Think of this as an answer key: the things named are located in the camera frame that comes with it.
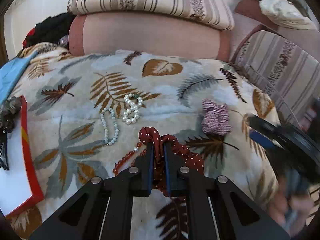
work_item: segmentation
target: pearl bracelet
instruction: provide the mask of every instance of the pearl bracelet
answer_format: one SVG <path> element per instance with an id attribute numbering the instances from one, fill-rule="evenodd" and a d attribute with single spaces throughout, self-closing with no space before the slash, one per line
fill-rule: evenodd
<path id="1" fill-rule="evenodd" d="M 138 100 L 137 104 L 130 99 L 132 97 Z M 142 98 L 130 93 L 124 96 L 124 102 L 127 105 L 130 105 L 130 108 L 123 112 L 122 121 L 126 122 L 127 124 L 135 123 L 140 117 L 138 108 L 141 107 L 143 104 Z"/>
<path id="2" fill-rule="evenodd" d="M 109 111 L 111 113 L 111 116 L 112 116 L 112 120 L 113 120 L 113 126 L 115 127 L 115 136 L 113 137 L 113 139 L 111 139 L 111 141 L 108 140 L 108 128 L 107 128 L 107 123 L 106 123 L 106 120 L 104 119 L 104 113 L 107 111 L 106 108 L 104 108 L 102 110 L 102 114 L 100 114 L 100 117 L 101 117 L 101 121 L 102 121 L 102 124 L 103 124 L 103 127 L 104 127 L 104 141 L 107 145 L 111 146 L 113 145 L 117 139 L 118 139 L 118 134 L 119 134 L 119 129 L 118 129 L 118 125 L 117 125 L 117 122 L 116 122 L 116 118 L 115 118 L 115 112 L 113 111 L 112 108 L 109 108 Z"/>

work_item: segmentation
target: floral blanket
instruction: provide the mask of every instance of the floral blanket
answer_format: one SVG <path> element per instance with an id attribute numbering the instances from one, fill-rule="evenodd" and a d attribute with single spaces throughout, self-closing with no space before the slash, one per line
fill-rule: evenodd
<path id="1" fill-rule="evenodd" d="M 140 118 L 130 125 L 122 122 L 121 114 L 127 93 L 143 98 Z M 259 205 L 264 205 L 276 188 L 263 148 L 248 137 L 246 121 L 247 113 L 254 113 L 278 124 L 274 104 L 219 60 L 122 50 L 72 58 L 52 47 L 33 59 L 12 95 L 24 95 L 27 100 L 30 150 L 45 194 L 34 208 L 11 220 L 24 239 L 90 178 L 114 176 L 115 163 L 136 147 L 138 132 L 146 126 L 156 128 L 160 136 L 174 135 L 204 159 L 206 176 L 227 176 Z M 232 131 L 227 135 L 202 132 L 205 98 L 228 105 Z M 105 107 L 114 109 L 118 118 L 119 136 L 112 146 L 104 144 L 100 113 Z M 113 135 L 111 116 L 105 114 L 105 119 Z M 143 149 L 140 147 L 121 170 Z M 178 219 L 181 212 L 185 212 L 182 200 L 167 198 L 157 189 L 149 198 L 134 198 L 131 239 L 163 239 L 171 230 L 165 227 L 169 220 L 174 220 L 173 228 L 184 239 L 187 232 L 186 226 L 179 224 L 183 223 Z"/>

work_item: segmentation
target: folded striped fabric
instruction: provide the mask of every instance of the folded striped fabric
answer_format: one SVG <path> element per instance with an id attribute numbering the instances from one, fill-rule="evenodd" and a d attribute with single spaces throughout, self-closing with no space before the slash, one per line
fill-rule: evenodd
<path id="1" fill-rule="evenodd" d="M 119 10 L 163 13 L 220 30 L 234 27 L 232 13 L 224 0 L 69 0 L 68 3 L 68 11 L 75 15 Z"/>

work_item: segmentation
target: red polka dot scrunchie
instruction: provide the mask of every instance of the red polka dot scrunchie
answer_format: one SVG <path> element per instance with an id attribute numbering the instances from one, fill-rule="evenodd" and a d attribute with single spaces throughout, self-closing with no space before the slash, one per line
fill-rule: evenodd
<path id="1" fill-rule="evenodd" d="M 158 131 L 154 127 L 143 127 L 139 132 L 140 141 L 147 146 L 149 142 L 154 145 L 154 188 L 158 188 L 167 196 L 166 179 L 164 171 L 164 153 L 163 143 L 170 143 L 173 153 L 183 158 L 185 165 L 190 169 L 196 169 L 200 174 L 203 174 L 204 161 L 197 153 L 190 150 L 183 144 L 180 144 L 175 136 L 163 135 L 160 137 Z"/>

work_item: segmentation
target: white cloth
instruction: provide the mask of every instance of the white cloth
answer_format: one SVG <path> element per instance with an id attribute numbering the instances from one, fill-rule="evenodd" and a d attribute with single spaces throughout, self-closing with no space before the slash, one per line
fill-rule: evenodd
<path id="1" fill-rule="evenodd" d="M 261 0 L 259 2 L 262 14 L 275 24 L 298 30 L 316 30 L 316 25 L 302 16 L 297 8 L 287 0 Z"/>

